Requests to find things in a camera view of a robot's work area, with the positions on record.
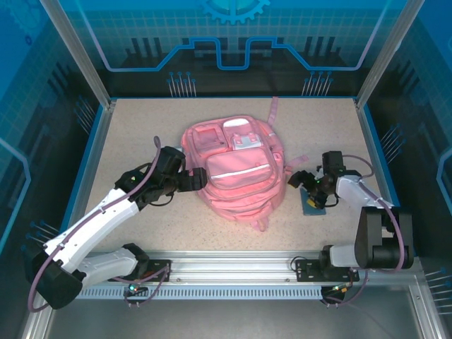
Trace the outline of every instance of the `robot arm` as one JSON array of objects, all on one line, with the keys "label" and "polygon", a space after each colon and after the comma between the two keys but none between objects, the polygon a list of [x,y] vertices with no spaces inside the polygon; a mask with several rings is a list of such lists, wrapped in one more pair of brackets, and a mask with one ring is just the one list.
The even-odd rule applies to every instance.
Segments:
[{"label": "robot arm", "polygon": [[67,231],[42,246],[26,244],[26,278],[32,287],[38,279],[36,290],[52,308],[66,306],[82,288],[115,277],[141,279],[148,273],[149,258],[135,244],[110,254],[87,255],[112,230],[161,196],[172,199],[175,191],[197,191],[207,184],[206,170],[185,170],[185,155],[175,148],[162,148],[155,161],[155,166],[148,163],[124,173],[115,188]]},{"label": "robot arm", "polygon": [[[400,244],[403,243],[405,255],[401,268],[411,267],[414,260],[411,214],[377,196],[359,172],[344,166],[340,151],[324,153],[322,166],[317,167],[316,175],[297,172],[288,183],[293,187],[302,185],[308,193],[308,204],[314,208],[335,206],[341,198],[361,212],[355,243],[325,246],[320,256],[321,266],[395,268],[399,263]],[[329,196],[336,197],[335,205],[326,205]],[[397,225],[385,208],[394,216]],[[402,242],[395,227],[400,229]],[[383,237],[382,228],[393,236]]]}]

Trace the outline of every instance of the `glass panel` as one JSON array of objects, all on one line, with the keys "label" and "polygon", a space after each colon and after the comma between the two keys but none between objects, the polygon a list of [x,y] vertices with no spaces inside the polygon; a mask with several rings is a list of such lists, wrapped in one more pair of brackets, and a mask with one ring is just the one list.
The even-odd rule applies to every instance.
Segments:
[{"label": "glass panel", "polygon": [[[452,269],[451,12],[450,1],[425,2],[369,100],[400,204],[413,213],[426,272]],[[441,295],[439,303],[450,304],[450,294]]]},{"label": "glass panel", "polygon": [[405,0],[62,5],[112,96],[350,96]]},{"label": "glass panel", "polygon": [[30,287],[21,246],[46,240],[31,228],[41,220],[60,227],[99,104],[40,3],[2,5],[0,333],[16,338]]}]

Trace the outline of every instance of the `cable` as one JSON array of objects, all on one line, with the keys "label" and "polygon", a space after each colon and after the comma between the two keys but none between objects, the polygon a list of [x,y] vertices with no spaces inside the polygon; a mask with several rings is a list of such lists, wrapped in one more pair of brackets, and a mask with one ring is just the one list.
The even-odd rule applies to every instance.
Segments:
[{"label": "cable", "polygon": [[[330,300],[333,300],[334,302],[337,302],[338,306],[343,304],[342,301],[340,299],[338,299],[338,298],[335,298],[335,297],[327,297],[327,298],[330,299]],[[354,308],[354,309],[366,314],[384,333],[386,333],[389,336],[389,338],[396,339],[396,337],[394,335],[392,335],[391,332],[386,330],[386,328],[378,320],[376,320],[369,312],[367,312],[363,308],[358,307],[358,306],[353,305],[353,304],[348,304],[348,306],[350,306],[350,307],[352,307],[352,308]]]},{"label": "cable", "polygon": [[292,264],[294,263],[294,261],[295,261],[297,258],[301,258],[301,259],[304,259],[304,260],[308,260],[307,258],[304,258],[303,256],[296,256],[296,257],[294,257],[294,258],[292,259],[292,261],[290,261],[290,269],[293,270],[294,272],[297,272],[297,270],[294,270],[294,269],[292,268]]},{"label": "cable", "polygon": [[365,288],[366,285],[367,285],[367,281],[368,281],[368,280],[369,280],[369,272],[368,272],[367,270],[365,270],[364,281],[362,282],[362,285],[361,285],[361,287],[359,288],[358,292],[356,292],[356,294],[355,294],[353,297],[351,297],[350,299],[348,299],[348,300],[345,301],[345,302],[343,302],[343,301],[340,300],[340,299],[333,298],[333,297],[326,297],[326,299],[331,299],[331,300],[336,299],[335,301],[340,300],[340,303],[339,303],[339,304],[336,304],[336,306],[338,306],[338,307],[339,307],[339,306],[348,305],[350,302],[353,302],[354,300],[356,300],[356,299],[361,295],[362,291],[364,290],[364,288]]},{"label": "cable", "polygon": [[378,271],[379,272],[384,272],[384,273],[396,273],[396,272],[400,271],[400,269],[403,266],[403,263],[405,262],[405,245],[403,243],[402,232],[400,231],[400,227],[398,225],[397,219],[396,219],[393,211],[389,208],[389,206],[386,205],[386,203],[384,201],[382,201],[381,198],[376,196],[376,194],[374,192],[372,192],[370,189],[368,189],[366,187],[366,185],[364,185],[362,183],[362,181],[359,181],[359,187],[361,187],[361,189],[364,192],[369,194],[375,201],[377,201],[385,209],[385,211],[389,215],[389,218],[391,219],[391,222],[394,225],[394,230],[395,230],[395,235],[397,236],[398,250],[399,250],[399,257],[398,257],[397,266],[394,269],[392,269],[392,270],[378,270]]},{"label": "cable", "polygon": [[135,307],[139,307],[139,305],[145,304],[147,302],[150,302],[158,293],[159,289],[162,287],[163,282],[165,281],[165,278],[168,275],[168,266],[165,266],[164,268],[162,268],[161,270],[159,270],[158,272],[148,276],[147,278],[144,278],[142,280],[136,280],[136,281],[128,281],[128,280],[124,280],[121,278],[114,278],[117,281],[121,281],[122,283],[135,283],[135,284],[141,284],[144,283],[145,281],[148,281],[150,279],[153,279],[157,276],[159,276],[159,274],[161,274],[162,272],[165,272],[165,274],[162,276],[162,279],[160,279],[160,282],[158,283],[157,287],[155,288],[154,292],[149,296],[149,298],[147,298],[146,300],[143,300],[142,302],[131,302],[129,299],[127,299],[127,296],[124,296],[124,301],[129,305],[129,307],[135,306]]},{"label": "cable", "polygon": [[336,198],[336,202],[332,203],[331,205],[325,205],[325,208],[329,208],[329,207],[335,207],[339,204],[339,195],[337,195],[336,193],[334,193],[334,196]]},{"label": "cable", "polygon": [[[366,174],[363,175],[361,177],[361,179],[365,179],[365,178],[369,178],[372,177],[375,173],[374,171],[374,167],[372,166],[372,164],[370,162],[368,162],[367,160],[365,160],[362,157],[358,157],[357,155],[343,155],[343,157],[352,157],[354,159],[358,159],[361,160],[362,162],[366,163],[367,166],[369,166],[371,173],[370,174]],[[391,222],[394,225],[394,230],[395,230],[395,235],[397,236],[397,241],[398,241],[398,246],[399,246],[399,259],[398,259],[398,263],[397,266],[393,269],[393,270],[378,270],[379,272],[384,272],[384,273],[395,273],[398,272],[402,266],[403,263],[405,261],[405,245],[403,244],[403,238],[402,238],[402,232],[400,231],[400,227],[399,224],[397,222],[396,217],[394,216],[392,210],[389,208],[388,205],[386,205],[386,203],[384,203],[381,198],[379,198],[378,196],[376,196],[372,191],[370,191],[363,183],[362,181],[359,181],[359,187],[361,187],[361,189],[366,192],[367,194],[369,194],[375,201],[378,201],[378,203],[381,205],[381,207],[383,207],[385,209],[385,211],[388,213],[389,218],[391,219]]]},{"label": "cable", "polygon": [[74,234],[77,233],[77,231],[79,231],[80,228],[82,228],[84,225],[86,225],[87,222],[91,221],[94,217],[99,215],[102,211],[105,211],[108,208],[115,206],[117,203],[120,203],[121,201],[127,199],[129,196],[134,195],[149,180],[151,174],[154,172],[155,166],[157,165],[157,161],[160,156],[160,149],[162,147],[158,136],[154,137],[154,144],[155,144],[155,147],[157,148],[157,152],[155,154],[153,164],[150,167],[150,170],[147,173],[147,175],[145,175],[145,177],[143,178],[143,180],[127,194],[124,194],[123,196],[119,197],[118,199],[103,206],[102,210],[98,209],[94,213],[87,216],[86,219],[81,221],[80,224],[78,224],[72,231],[69,232],[69,234],[58,245],[58,247],[55,250],[53,250],[53,252],[49,255],[49,257],[44,261],[44,263],[42,264],[42,266],[36,273],[35,278],[33,279],[33,282],[31,284],[30,292],[28,293],[27,306],[28,306],[28,310],[31,313],[36,313],[36,312],[42,311],[43,309],[45,309],[46,307],[49,306],[49,304],[45,304],[45,305],[42,305],[41,307],[38,307],[37,309],[33,306],[33,302],[35,301],[35,297],[36,297],[36,293],[37,293],[36,287],[37,287],[37,284],[40,281],[42,275],[44,274],[44,271],[46,270],[47,266],[49,266],[49,264],[52,262],[53,258],[58,254],[58,252],[60,252],[64,248],[64,245],[67,244],[69,242],[69,240],[74,236]]},{"label": "cable", "polygon": [[351,155],[351,154],[346,154],[346,155],[343,155],[342,157],[352,157],[353,159],[361,160],[361,161],[364,162],[367,166],[369,166],[369,168],[370,168],[370,173],[369,173],[369,174],[366,174],[366,175],[363,175],[363,176],[362,176],[363,179],[365,179],[365,178],[370,178],[370,177],[372,177],[372,176],[375,174],[374,166],[372,166],[372,164],[371,164],[369,161],[365,160],[363,157],[358,157],[357,155]]},{"label": "cable", "polygon": [[155,206],[155,207],[163,207],[163,206],[166,206],[167,204],[169,204],[173,198],[174,198],[174,194],[171,195],[171,198],[169,198],[169,200],[166,203],[149,203],[149,205]]}]

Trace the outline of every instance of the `beige work surface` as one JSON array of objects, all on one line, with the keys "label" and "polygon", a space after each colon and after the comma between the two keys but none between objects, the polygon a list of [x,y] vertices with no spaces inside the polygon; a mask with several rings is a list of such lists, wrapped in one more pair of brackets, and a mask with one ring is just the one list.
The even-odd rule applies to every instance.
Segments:
[{"label": "beige work surface", "polygon": [[[125,171],[152,160],[154,135],[163,145],[177,146],[184,130],[200,121],[238,114],[266,120],[270,103],[270,98],[117,100],[87,210],[102,200]],[[298,170],[314,171],[322,153],[329,150],[369,159],[352,99],[280,98],[274,129],[285,147],[286,160],[308,155],[309,162]],[[358,160],[347,159],[345,164],[362,174],[369,172]],[[374,177],[368,183],[377,189]],[[359,213],[344,201],[326,215],[304,216],[299,189],[289,186],[284,202],[270,216],[269,229],[258,232],[222,219],[189,192],[175,194],[168,206],[143,209],[96,250],[114,250],[129,242],[145,250],[321,249],[326,244],[353,242],[358,220]]]}]

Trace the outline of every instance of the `backpack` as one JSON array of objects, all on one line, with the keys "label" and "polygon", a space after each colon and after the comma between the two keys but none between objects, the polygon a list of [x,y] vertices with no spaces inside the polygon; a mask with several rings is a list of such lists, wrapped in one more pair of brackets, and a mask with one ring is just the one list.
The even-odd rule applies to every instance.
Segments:
[{"label": "backpack", "polygon": [[218,215],[249,222],[265,231],[268,216],[282,203],[285,175],[301,156],[286,164],[283,145],[272,130],[278,98],[272,99],[267,122],[243,115],[201,122],[182,136],[186,168],[204,167],[208,183],[198,191]]}]

